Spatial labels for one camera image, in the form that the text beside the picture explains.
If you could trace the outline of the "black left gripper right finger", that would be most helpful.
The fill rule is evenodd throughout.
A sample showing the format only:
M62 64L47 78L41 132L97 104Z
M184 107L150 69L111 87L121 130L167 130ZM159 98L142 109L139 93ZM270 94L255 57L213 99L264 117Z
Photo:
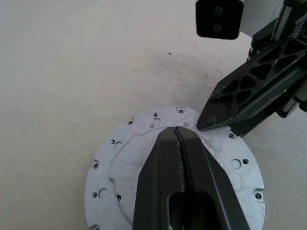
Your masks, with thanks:
M183 230L250 230L230 179L196 132L177 127L185 173Z

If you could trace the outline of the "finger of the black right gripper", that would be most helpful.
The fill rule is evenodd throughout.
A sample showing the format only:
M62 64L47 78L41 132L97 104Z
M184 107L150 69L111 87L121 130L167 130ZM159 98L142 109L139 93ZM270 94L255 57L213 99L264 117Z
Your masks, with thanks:
M250 131L281 109L307 79L307 42L287 38L220 80L197 121L204 131L230 126Z
M229 120L229 126L237 136L243 137L273 113L286 118L297 107L307 113L307 69L290 70L280 75L277 82L262 87Z

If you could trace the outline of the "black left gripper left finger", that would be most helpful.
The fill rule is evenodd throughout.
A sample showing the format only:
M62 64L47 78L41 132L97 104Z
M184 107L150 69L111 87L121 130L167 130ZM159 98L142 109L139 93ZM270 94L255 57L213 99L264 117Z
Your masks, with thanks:
M183 230L184 192L181 143L167 127L139 174L132 230Z

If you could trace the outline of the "grey round housing lid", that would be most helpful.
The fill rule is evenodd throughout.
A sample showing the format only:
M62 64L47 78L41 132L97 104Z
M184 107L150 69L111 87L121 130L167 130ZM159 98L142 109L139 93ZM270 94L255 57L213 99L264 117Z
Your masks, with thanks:
M264 182L252 152L230 127L196 127L200 114L191 108L157 107L134 115L115 128L94 156L85 183L85 215L90 230L132 230L140 171L158 134L167 127L196 131L226 171L251 230L265 219Z

